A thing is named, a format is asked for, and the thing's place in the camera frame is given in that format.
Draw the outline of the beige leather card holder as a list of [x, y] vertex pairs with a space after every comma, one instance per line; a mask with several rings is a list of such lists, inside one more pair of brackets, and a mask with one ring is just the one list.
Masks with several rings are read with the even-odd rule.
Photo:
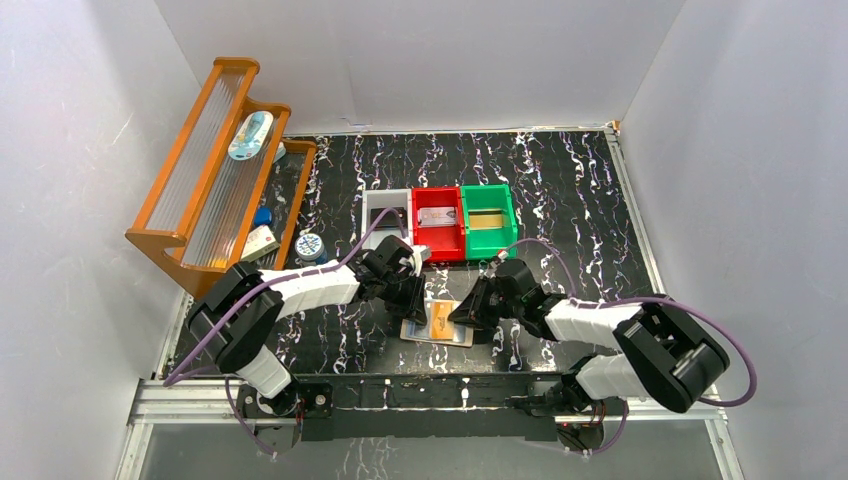
[[426, 324], [419, 325], [411, 320], [404, 320], [400, 339], [470, 348], [473, 345], [474, 330], [449, 319], [449, 315], [458, 306], [459, 302], [455, 300], [425, 299]]

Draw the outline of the red plastic bin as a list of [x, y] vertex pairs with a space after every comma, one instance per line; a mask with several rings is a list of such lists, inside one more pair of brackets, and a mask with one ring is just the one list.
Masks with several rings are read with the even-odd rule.
[[[417, 225], [418, 210], [438, 206], [455, 207], [457, 224], [452, 227], [420, 228]], [[428, 263], [460, 262], [465, 259], [465, 222], [459, 187], [413, 188], [412, 219], [414, 243], [429, 248]]]

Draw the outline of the green plastic bin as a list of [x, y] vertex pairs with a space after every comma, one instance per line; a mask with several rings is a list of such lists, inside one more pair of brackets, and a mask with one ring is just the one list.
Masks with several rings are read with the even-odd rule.
[[465, 230], [465, 259], [495, 256], [518, 240], [510, 187], [506, 184], [460, 188]]

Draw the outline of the white plastic bin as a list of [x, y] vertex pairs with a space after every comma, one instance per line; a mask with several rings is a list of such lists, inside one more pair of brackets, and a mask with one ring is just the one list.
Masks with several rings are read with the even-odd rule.
[[398, 212], [403, 227], [400, 227], [394, 213], [387, 213], [365, 240], [361, 252], [376, 249], [389, 236], [398, 237], [410, 247], [414, 245], [411, 189], [365, 190], [362, 194], [360, 236], [367, 233], [377, 216], [386, 209]]

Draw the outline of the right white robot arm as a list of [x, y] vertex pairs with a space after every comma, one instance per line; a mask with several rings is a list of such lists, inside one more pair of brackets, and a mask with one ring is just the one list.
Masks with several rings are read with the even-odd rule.
[[511, 400], [530, 414], [587, 414], [613, 397], [651, 398], [685, 413], [730, 366], [722, 346], [669, 297], [590, 305], [545, 290], [519, 259], [480, 276], [449, 319], [476, 330], [514, 319], [538, 338], [609, 349], [578, 360], [547, 392]]

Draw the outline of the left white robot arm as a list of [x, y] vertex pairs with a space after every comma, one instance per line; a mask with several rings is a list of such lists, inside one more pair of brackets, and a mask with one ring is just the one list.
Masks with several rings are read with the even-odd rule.
[[393, 317], [424, 324], [422, 266], [429, 257], [429, 247], [390, 235], [374, 249], [323, 265], [278, 271], [239, 262], [195, 302], [187, 328], [221, 373], [252, 387], [271, 414], [286, 416], [297, 407], [300, 387], [266, 344], [277, 321], [379, 299]]

